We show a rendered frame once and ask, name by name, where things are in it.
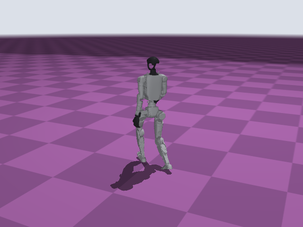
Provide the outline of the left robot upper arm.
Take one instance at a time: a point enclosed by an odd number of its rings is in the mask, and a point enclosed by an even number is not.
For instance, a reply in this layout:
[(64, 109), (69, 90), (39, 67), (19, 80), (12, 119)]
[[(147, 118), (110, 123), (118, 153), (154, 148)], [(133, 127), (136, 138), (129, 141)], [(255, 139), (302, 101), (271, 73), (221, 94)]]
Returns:
[(140, 76), (137, 79), (138, 82), (138, 91), (139, 91), (139, 95), (140, 95), (140, 100), (143, 100), (145, 98), (144, 95), (144, 82), (146, 81), (146, 75), (144, 76)]

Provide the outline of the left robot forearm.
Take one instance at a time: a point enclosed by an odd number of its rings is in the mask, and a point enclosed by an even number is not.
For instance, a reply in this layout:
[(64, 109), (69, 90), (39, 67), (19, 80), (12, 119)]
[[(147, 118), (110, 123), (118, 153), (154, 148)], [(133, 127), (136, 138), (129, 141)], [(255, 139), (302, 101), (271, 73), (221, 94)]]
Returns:
[(139, 112), (142, 111), (142, 104), (143, 104), (143, 101), (140, 100), (140, 95), (137, 94), (137, 107), (136, 107), (136, 112), (135, 114), (138, 116)]

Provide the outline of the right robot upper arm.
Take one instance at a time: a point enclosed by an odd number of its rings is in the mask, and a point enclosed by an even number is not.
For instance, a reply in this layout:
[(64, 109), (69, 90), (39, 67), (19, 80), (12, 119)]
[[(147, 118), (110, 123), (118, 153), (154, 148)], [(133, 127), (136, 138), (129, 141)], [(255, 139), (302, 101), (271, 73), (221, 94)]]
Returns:
[(161, 95), (164, 95), (167, 93), (167, 76), (163, 75), (162, 74), (162, 77), (163, 77), (163, 80), (162, 80), (162, 91), (161, 91)]

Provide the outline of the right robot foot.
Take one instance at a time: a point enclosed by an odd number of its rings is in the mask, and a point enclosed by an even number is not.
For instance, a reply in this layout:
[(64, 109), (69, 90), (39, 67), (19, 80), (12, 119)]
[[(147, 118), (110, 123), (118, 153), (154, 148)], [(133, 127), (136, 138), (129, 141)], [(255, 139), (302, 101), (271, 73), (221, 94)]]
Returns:
[(171, 164), (164, 165), (161, 169), (172, 169), (172, 165)]

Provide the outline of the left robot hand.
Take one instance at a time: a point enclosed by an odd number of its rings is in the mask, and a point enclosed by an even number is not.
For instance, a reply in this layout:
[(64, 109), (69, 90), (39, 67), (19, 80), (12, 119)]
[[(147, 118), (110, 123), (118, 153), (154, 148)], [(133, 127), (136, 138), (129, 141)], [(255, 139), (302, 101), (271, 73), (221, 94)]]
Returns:
[(140, 128), (139, 127), (139, 117), (141, 116), (141, 112), (139, 112), (138, 116), (135, 115), (134, 119), (133, 119), (133, 123), (134, 123), (134, 126), (137, 127), (137, 128)]

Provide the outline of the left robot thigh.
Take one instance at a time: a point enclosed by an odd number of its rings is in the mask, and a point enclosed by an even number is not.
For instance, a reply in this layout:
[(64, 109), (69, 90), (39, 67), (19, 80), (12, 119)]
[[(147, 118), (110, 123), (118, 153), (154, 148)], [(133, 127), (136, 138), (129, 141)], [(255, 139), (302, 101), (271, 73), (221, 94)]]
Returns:
[(143, 123), (144, 123), (144, 120), (146, 119), (146, 117), (148, 116), (148, 111), (147, 110), (143, 110), (141, 111), (141, 116), (139, 117), (139, 127), (140, 128), (137, 128), (136, 127), (136, 130), (139, 131), (139, 135), (140, 137), (142, 137), (144, 135), (144, 130), (143, 130)]

